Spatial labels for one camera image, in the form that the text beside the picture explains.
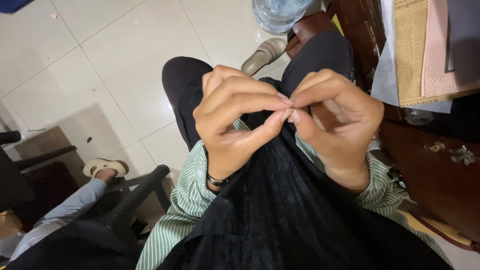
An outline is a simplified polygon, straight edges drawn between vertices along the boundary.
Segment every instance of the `beige slipper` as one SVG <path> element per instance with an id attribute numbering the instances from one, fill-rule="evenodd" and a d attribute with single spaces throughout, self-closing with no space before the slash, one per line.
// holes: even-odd
<path id="1" fill-rule="evenodd" d="M 270 64 L 280 57 L 285 51 L 286 46 L 287 42 L 282 38 L 274 37 L 267 39 L 258 47 L 257 51 L 242 64 L 240 69 L 245 74 L 252 76 L 261 67 Z"/>
<path id="2" fill-rule="evenodd" d="M 90 172 L 93 167 L 96 166 L 95 171 L 93 174 Z M 127 170 L 125 167 L 118 161 L 108 161 L 103 159 L 92 159 L 91 161 L 87 162 L 84 166 L 84 174 L 89 177 L 95 177 L 96 173 L 102 169 L 114 169 L 117 171 L 117 175 L 115 177 L 122 177 L 127 174 Z"/>

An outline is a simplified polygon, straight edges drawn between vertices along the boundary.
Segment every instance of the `green striped shirt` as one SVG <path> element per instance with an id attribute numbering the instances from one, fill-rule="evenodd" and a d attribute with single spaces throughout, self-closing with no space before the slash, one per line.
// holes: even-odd
<path id="1" fill-rule="evenodd" d="M 240 119 L 233 124 L 237 130 L 249 130 Z M 324 172 L 324 165 L 316 151 L 295 133 L 297 146 L 307 155 L 315 166 Z M 167 214 L 161 217 L 153 227 L 145 247 L 140 255 L 137 270 L 156 269 L 168 255 L 170 250 L 193 229 L 195 222 L 215 199 L 215 194 L 206 188 L 207 158 L 206 149 L 199 141 L 188 155 L 180 172 L 178 185 L 170 196 L 172 206 Z M 358 203 L 385 217 L 393 219 L 426 242 L 450 265 L 450 261 L 438 244 L 426 233 L 410 228 L 405 216 L 396 211 L 402 197 L 392 192 L 388 168 L 370 154 L 367 154 L 370 170 L 370 184 L 357 196 Z"/>

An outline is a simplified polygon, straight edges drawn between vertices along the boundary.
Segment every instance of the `black pants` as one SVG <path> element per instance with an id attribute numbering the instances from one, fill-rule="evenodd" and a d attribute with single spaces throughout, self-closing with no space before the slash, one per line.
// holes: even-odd
<path id="1" fill-rule="evenodd" d="M 309 72 L 325 68 L 348 79 L 352 78 L 352 47 L 339 32 L 323 32 L 312 37 L 288 64 L 283 72 L 282 81 L 269 77 L 260 80 L 273 85 L 280 93 L 290 97 Z M 163 88 L 189 150 L 200 140 L 192 113 L 203 97 L 202 76 L 212 70 L 209 64 L 201 60 L 181 56 L 169 60 L 163 67 Z"/>

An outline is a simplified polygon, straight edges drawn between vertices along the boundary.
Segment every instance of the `pink patterned paper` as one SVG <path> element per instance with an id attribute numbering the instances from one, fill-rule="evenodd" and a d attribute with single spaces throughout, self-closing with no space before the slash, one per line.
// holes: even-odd
<path id="1" fill-rule="evenodd" d="M 447 0 L 428 0 L 425 51 L 423 53 L 421 95 L 435 97 L 480 88 L 480 82 L 459 86 L 447 61 Z"/>

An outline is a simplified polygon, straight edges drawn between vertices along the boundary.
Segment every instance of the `fingernail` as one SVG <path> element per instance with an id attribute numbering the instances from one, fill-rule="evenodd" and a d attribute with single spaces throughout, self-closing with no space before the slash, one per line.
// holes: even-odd
<path id="1" fill-rule="evenodd" d="M 285 96 L 284 94 L 282 94 L 282 93 L 280 93 L 280 92 L 277 93 L 277 96 L 279 96 L 279 97 L 281 97 L 281 98 L 286 98 L 286 99 L 288 99 L 287 96 Z"/>
<path id="2" fill-rule="evenodd" d="M 292 118 L 292 121 L 294 123 L 300 123 L 301 121 L 301 116 L 299 114 L 299 112 L 297 110 L 293 110 L 292 114 L 290 115 L 290 117 Z"/>
<path id="3" fill-rule="evenodd" d="M 290 99 L 288 98 L 282 98 L 282 102 L 285 103 L 285 104 L 288 104 L 290 106 L 293 105 L 293 101 L 291 101 Z"/>
<path id="4" fill-rule="evenodd" d="M 293 111 L 292 108 L 286 110 L 286 111 L 282 114 L 282 117 L 280 117 L 280 121 L 281 121 L 281 122 L 285 121 L 285 119 L 287 119 L 287 118 L 292 114 L 292 111 Z"/>

